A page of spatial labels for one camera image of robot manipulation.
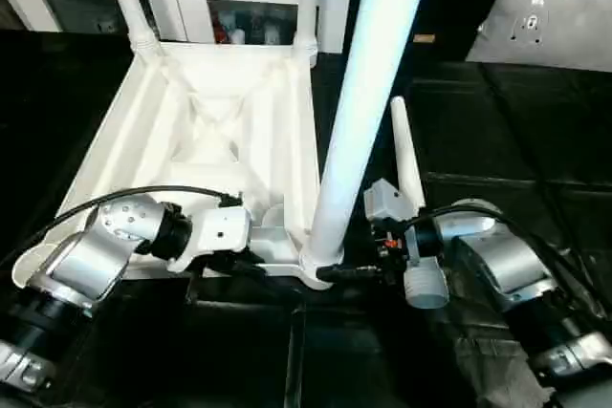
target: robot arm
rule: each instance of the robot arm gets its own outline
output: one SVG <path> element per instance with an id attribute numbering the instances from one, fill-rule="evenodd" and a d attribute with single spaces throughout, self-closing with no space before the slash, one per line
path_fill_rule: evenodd
<path id="1" fill-rule="evenodd" d="M 5 308 L 0 380 L 32 392 L 119 282 L 133 253 L 166 260 L 180 272 L 198 256 L 246 249 L 251 229 L 242 206 L 186 217 L 175 204 L 130 195 L 94 209 L 85 228 L 62 241 Z"/>
<path id="2" fill-rule="evenodd" d="M 449 297 L 440 265 L 462 264 L 481 281 L 503 314 L 540 384 L 557 390 L 551 406 L 610 406 L 612 346 L 593 321 L 570 308 L 555 277 L 524 239 L 478 211 L 452 211 L 409 225 L 414 210 L 384 180 L 365 191 L 364 203 L 377 262 L 370 267 L 321 268 L 319 276 L 329 281 L 403 282 L 408 304 L 437 309 Z M 499 213 L 479 200 L 458 205 Z"/>

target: white cloth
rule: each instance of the white cloth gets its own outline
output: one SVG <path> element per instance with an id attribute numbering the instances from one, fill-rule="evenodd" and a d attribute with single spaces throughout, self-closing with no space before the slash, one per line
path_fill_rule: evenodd
<path id="1" fill-rule="evenodd" d="M 612 72 L 612 0 L 495 0 L 467 61 Z"/>

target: white pole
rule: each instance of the white pole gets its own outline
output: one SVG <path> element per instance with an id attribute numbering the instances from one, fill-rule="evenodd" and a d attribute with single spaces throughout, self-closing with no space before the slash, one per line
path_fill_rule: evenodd
<path id="1" fill-rule="evenodd" d="M 309 276 L 341 261 L 341 246 L 419 0 L 361 0 L 311 239 Z"/>
<path id="2" fill-rule="evenodd" d="M 297 6 L 297 27 L 294 50 L 310 59 L 311 67 L 317 65 L 317 0 L 299 0 Z"/>
<path id="3" fill-rule="evenodd" d="M 129 29 L 132 50 L 145 58 L 155 58 L 161 55 L 160 43 L 146 22 L 140 1 L 119 0 L 119 5 Z"/>
<path id="4" fill-rule="evenodd" d="M 408 113 L 405 109 L 404 98 L 401 96 L 391 99 L 391 119 L 400 191 L 410 201 L 413 215 L 417 215 L 419 209 L 425 207 L 425 195 L 421 185 L 417 157 L 414 153 Z"/>

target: black cable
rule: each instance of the black cable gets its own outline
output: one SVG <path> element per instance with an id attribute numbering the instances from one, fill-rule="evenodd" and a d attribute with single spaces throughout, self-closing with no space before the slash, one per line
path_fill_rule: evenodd
<path id="1" fill-rule="evenodd" d="M 584 276 L 584 274 L 571 263 L 569 263 L 557 250 L 547 243 L 542 237 L 533 233 L 532 231 L 524 229 L 516 221 L 510 217 L 486 207 L 480 207 L 478 205 L 449 205 L 445 207 L 439 207 L 431 211 L 425 212 L 417 217 L 413 217 L 405 222 L 402 222 L 404 229 L 409 229 L 411 226 L 425 222 L 427 220 L 440 217 L 442 215 L 452 214 L 455 212 L 476 212 L 488 217 L 492 217 L 498 222 L 506 225 L 512 233 L 521 238 L 525 243 L 534 251 L 534 253 L 542 260 L 542 263 L 547 268 L 550 268 L 551 264 L 558 264 L 563 269 L 568 271 L 576 281 L 581 284 L 597 301 L 601 303 L 607 313 L 612 312 L 612 303 L 602 295 L 593 284 Z"/>
<path id="2" fill-rule="evenodd" d="M 198 186 L 187 186 L 187 185 L 149 185 L 149 186 L 137 186 L 134 188 L 125 188 L 123 190 L 115 191 L 113 193 L 108 193 L 107 195 L 99 196 L 94 198 L 93 200 L 87 201 L 83 204 L 79 204 L 76 207 L 73 207 L 70 210 L 67 210 L 63 214 L 56 216 L 53 220 L 51 220 L 48 224 L 44 225 L 38 231 L 36 231 L 32 236 L 26 239 L 23 243 L 18 244 L 13 250 L 11 250 L 6 257 L 0 260 L 0 269 L 3 268 L 6 264 L 12 263 L 19 256 L 36 244 L 39 240 L 41 240 L 45 234 L 55 228 L 58 225 L 63 224 L 68 219 L 73 218 L 75 215 L 87 210 L 91 207 L 108 203 L 109 201 L 116 200 L 118 198 L 124 198 L 126 196 L 132 195 L 141 195 L 142 193 L 155 193 L 159 191 L 181 191 L 184 193 L 196 193 L 200 195 L 212 196 L 215 198 L 219 198 L 222 204 L 228 205 L 238 205 L 242 203 L 242 200 L 239 197 L 232 196 L 228 193 L 222 193 L 220 191 L 209 190 L 207 188 L 201 188 Z"/>

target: grey fabric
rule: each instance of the grey fabric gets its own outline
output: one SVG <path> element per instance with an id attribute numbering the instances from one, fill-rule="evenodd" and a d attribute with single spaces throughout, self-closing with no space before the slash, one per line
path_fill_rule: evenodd
<path id="1" fill-rule="evenodd" d="M 465 269 L 447 271 L 451 303 L 434 330 L 452 340 L 457 366 L 477 394 L 476 408 L 536 408 L 550 398 L 499 312 Z"/>
<path id="2" fill-rule="evenodd" d="M 495 0 L 467 61 L 612 72 L 612 0 Z"/>

